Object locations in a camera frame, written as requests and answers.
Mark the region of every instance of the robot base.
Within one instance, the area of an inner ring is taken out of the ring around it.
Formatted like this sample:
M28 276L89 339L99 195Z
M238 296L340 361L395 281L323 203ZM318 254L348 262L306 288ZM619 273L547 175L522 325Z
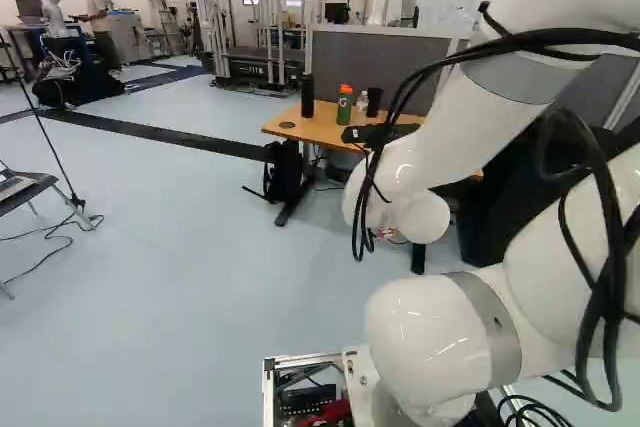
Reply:
M320 385L309 382L309 376ZM321 425L326 426L416 427L379 380L367 345L349 347L342 354L266 358L262 373L263 427L312 427L324 419L327 423ZM350 415L343 417L349 409ZM438 414L465 417L458 423L460 427L504 425L486 392L442 404L434 409L434 419ZM332 421L332 416L343 420Z

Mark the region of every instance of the gray partition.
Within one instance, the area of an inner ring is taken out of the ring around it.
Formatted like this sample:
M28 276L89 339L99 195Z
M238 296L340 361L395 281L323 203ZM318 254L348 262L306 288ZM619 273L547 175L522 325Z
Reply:
M312 72L315 97L335 102L340 84L356 93L382 87L386 109L396 89L421 67L446 57L451 38L431 37L416 29L327 26L314 29ZM404 112L426 115L431 108L440 73L424 83Z
M312 72L316 99L335 102L341 83L356 92L369 87L385 90L386 108L398 85L417 69L442 59L453 41L458 49L465 42L459 33L445 35L418 29L336 26L314 27ZM584 70L558 96L557 103L578 113L588 124L602 126L625 88L638 60L603 55ZM426 115L433 102L440 74L434 75L416 92L405 112ZM640 114L640 94L636 94L617 129Z
M638 60L631 57L603 55L560 93L556 103L577 113L589 125L602 126L637 63ZM638 99L634 99L618 126L626 125L635 118L639 107Z

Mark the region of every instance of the gray band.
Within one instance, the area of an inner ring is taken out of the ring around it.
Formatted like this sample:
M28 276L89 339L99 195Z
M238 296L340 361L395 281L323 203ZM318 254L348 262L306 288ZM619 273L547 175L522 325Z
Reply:
M477 33L473 44L486 40L483 34ZM580 69L542 64L517 53L463 62L460 68L483 89L509 100L534 105L553 102L580 73Z
M510 384L520 375L520 338L506 307L491 287L471 272L444 274L462 290L482 320L489 340L491 381L488 388Z

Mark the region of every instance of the black backpack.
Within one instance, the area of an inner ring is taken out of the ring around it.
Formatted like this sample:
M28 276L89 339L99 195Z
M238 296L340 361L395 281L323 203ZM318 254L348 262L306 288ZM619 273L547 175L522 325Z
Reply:
M247 192L257 195L270 204L287 202L300 195L303 160L298 142L285 140L283 143L272 142L265 145L266 160L262 177L264 194L242 186Z

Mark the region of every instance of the whiteboard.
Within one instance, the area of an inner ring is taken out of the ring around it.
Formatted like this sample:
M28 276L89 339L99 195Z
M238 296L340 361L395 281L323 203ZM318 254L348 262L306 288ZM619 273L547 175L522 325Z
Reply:
M420 29L444 29L452 37L468 37L485 0L418 0ZM388 21L400 19L402 0L389 0Z

